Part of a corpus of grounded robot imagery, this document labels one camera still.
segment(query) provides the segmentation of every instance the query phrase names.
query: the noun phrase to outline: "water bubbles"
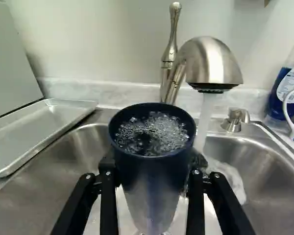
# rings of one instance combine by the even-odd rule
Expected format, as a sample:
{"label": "water bubbles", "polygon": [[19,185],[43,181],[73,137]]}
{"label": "water bubbles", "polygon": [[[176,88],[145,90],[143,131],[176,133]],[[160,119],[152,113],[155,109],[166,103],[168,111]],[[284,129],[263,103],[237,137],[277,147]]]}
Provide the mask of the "water bubbles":
{"label": "water bubbles", "polygon": [[115,138],[115,143],[129,153],[159,156],[182,148],[190,137],[177,117],[150,112],[148,117],[131,117],[122,123]]}
{"label": "water bubbles", "polygon": [[136,117],[131,117],[131,119],[129,120],[130,122],[136,122],[137,118]]}

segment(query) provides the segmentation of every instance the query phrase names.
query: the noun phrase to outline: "chrome faucet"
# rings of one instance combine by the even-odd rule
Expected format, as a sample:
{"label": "chrome faucet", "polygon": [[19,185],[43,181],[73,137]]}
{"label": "chrome faucet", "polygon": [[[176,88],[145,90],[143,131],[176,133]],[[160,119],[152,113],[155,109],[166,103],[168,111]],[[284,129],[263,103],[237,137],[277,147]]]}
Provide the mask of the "chrome faucet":
{"label": "chrome faucet", "polygon": [[182,6],[170,5],[171,33],[162,56],[160,100],[174,104],[178,90],[186,82],[201,93],[220,94],[242,84],[242,73],[230,49],[212,37],[195,37],[177,51],[176,29]]}

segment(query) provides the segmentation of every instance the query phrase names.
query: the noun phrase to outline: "sink basin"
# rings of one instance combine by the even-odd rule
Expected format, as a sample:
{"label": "sink basin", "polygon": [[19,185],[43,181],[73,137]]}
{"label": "sink basin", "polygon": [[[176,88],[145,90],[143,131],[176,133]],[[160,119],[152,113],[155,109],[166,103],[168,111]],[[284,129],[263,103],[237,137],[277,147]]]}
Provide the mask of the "sink basin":
{"label": "sink basin", "polygon": [[[0,181],[0,235],[49,235],[80,175],[98,174],[110,148],[107,124],[117,112],[98,109],[78,127],[41,151],[9,178]],[[294,161],[283,142],[274,141],[260,123],[243,124],[227,133],[221,119],[211,119],[206,156],[228,163],[240,173],[247,201],[243,205],[259,235],[294,235]],[[134,235],[122,187],[117,189],[120,234]],[[188,200],[180,197],[169,232],[185,234]],[[100,197],[84,234],[99,234]],[[206,234],[222,234],[205,197]]]}

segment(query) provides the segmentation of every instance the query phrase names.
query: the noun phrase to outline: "baking sheet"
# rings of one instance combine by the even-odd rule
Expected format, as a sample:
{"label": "baking sheet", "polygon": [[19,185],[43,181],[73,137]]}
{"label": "baking sheet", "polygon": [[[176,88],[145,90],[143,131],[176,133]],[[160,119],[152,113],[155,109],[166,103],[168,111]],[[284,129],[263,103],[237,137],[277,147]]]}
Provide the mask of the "baking sheet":
{"label": "baking sheet", "polygon": [[0,118],[0,177],[21,167],[95,110],[97,102],[45,99]]}

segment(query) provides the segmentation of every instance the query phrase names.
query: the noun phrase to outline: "faucet handle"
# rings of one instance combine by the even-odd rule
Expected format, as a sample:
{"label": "faucet handle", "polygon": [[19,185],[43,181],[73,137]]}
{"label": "faucet handle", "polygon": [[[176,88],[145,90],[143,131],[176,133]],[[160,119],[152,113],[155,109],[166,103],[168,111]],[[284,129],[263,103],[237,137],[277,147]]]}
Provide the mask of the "faucet handle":
{"label": "faucet handle", "polygon": [[179,2],[173,2],[170,4],[169,9],[171,18],[171,32],[168,45],[163,52],[161,60],[163,62],[163,67],[168,67],[169,69],[171,69],[172,63],[174,62],[175,56],[177,54],[176,31],[178,19],[182,10],[182,5]]}

